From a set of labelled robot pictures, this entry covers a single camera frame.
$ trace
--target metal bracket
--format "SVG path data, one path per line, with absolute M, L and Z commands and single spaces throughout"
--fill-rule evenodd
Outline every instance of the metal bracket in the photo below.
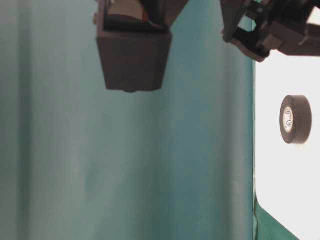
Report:
M 245 55 L 263 62 L 271 50 L 288 56 L 320 56 L 320 26 L 308 23 L 319 0 L 221 0 L 223 39 Z M 238 27 L 247 16 L 256 27 Z

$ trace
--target roll of tape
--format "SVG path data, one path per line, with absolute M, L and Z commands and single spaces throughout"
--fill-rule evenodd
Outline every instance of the roll of tape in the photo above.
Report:
M 312 112 L 308 99 L 302 95 L 288 95 L 280 110 L 280 129 L 287 144 L 304 144 L 310 135 Z

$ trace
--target white wall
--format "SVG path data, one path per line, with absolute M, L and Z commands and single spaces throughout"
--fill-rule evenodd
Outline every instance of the white wall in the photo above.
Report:
M 320 20 L 320 14 L 313 15 Z M 261 206 L 301 240 L 320 240 L 320 57 L 277 51 L 256 64 L 256 192 Z M 286 144 L 279 114 L 287 95 L 304 95 L 312 130 L 302 145 Z

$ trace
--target black plastic part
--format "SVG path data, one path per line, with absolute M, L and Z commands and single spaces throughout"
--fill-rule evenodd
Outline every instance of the black plastic part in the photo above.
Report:
M 252 0 L 220 0 L 224 22 L 223 40 L 231 42 Z
M 286 113 L 289 107 L 292 112 Z M 290 116 L 292 129 L 290 132 L 285 130 L 284 115 Z M 304 144 L 310 135 L 312 127 L 312 111 L 308 99 L 302 95 L 286 96 L 280 109 L 280 130 L 283 140 L 287 144 Z
M 169 26 L 188 0 L 130 1 L 141 5 L 143 18 L 109 14 L 113 2 L 98 1 L 96 40 L 106 88 L 129 93 L 155 91 L 162 87 L 168 61 Z

